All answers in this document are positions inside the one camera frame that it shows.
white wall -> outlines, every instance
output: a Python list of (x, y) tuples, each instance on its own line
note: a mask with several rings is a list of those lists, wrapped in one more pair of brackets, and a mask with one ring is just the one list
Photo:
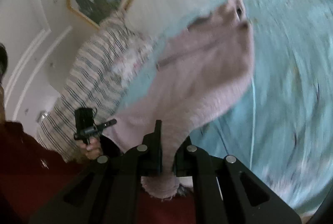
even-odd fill
[(34, 135), (40, 111), (60, 96), (79, 46), (96, 29), (66, 0), (0, 0), (0, 42), (7, 49), (6, 116)]

silver screw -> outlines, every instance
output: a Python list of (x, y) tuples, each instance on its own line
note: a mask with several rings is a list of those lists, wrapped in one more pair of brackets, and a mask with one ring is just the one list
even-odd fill
[(193, 153), (197, 150), (197, 147), (194, 146), (194, 145), (189, 145), (189, 146), (186, 147), (186, 149), (187, 149), (187, 151)]
[(98, 159), (97, 159), (97, 162), (99, 164), (104, 164), (106, 162), (108, 162), (108, 157), (106, 155), (101, 155)]
[(145, 152), (145, 151), (147, 151), (147, 149), (148, 149), (148, 147), (147, 147), (147, 145), (145, 145), (145, 144), (140, 144), (140, 145), (137, 147), (137, 150), (138, 150), (139, 152)]
[(226, 161), (228, 161), (229, 163), (235, 163), (236, 162), (236, 157), (234, 157), (233, 155), (228, 155), (226, 158)]

teal bedsheet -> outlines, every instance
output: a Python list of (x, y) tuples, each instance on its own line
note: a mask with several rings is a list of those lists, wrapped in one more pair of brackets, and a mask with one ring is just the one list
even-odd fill
[[(206, 12), (224, 0), (212, 1)], [(243, 0), (254, 27), (255, 75), (227, 114), (191, 133), (211, 155), (235, 155), (299, 214), (314, 211), (333, 177), (333, 0)], [(164, 38), (204, 11), (190, 13)], [(151, 59), (120, 108), (146, 94)]]

striped blanket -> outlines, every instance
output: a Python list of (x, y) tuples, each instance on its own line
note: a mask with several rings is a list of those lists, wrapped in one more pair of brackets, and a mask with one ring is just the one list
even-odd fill
[(95, 123), (108, 120), (152, 51), (151, 40), (130, 31), (122, 13), (112, 14), (79, 49), (61, 97), (42, 121), (36, 140), (65, 161), (76, 158), (74, 111), (96, 108)]

